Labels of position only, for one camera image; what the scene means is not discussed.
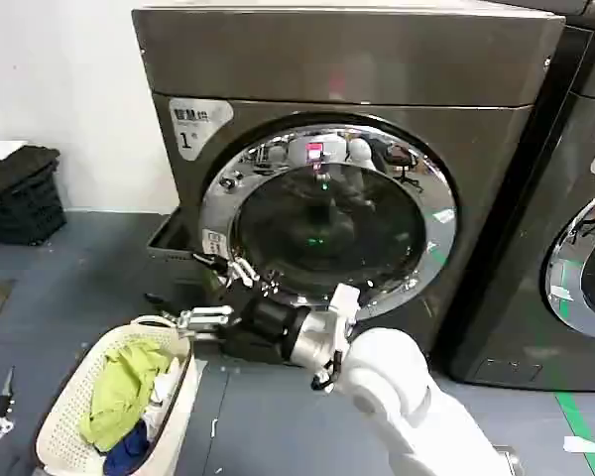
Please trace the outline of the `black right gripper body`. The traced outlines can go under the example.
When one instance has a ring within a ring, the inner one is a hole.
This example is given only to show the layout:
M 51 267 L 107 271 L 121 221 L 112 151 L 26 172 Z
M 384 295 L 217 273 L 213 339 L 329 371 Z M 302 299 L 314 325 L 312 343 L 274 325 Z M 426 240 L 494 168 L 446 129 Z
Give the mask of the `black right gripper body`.
M 293 306 L 261 295 L 230 297 L 234 309 L 222 335 L 221 351 L 230 357 L 268 364 L 289 364 L 306 306 Z

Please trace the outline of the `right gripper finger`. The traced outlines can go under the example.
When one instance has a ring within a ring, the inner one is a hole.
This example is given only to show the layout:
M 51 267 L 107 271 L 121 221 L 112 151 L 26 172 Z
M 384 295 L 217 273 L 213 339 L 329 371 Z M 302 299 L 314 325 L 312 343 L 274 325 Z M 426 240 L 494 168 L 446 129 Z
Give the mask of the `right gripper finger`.
M 171 322 L 180 337 L 217 338 L 232 320 L 234 309 L 229 305 L 177 308 L 172 302 L 153 294 L 146 301 L 158 314 Z
M 279 292 L 276 282 L 265 281 L 242 257 L 228 259 L 218 254 L 194 251 L 191 258 L 209 270 L 225 289 L 240 283 L 246 289 L 261 292 L 264 296 Z

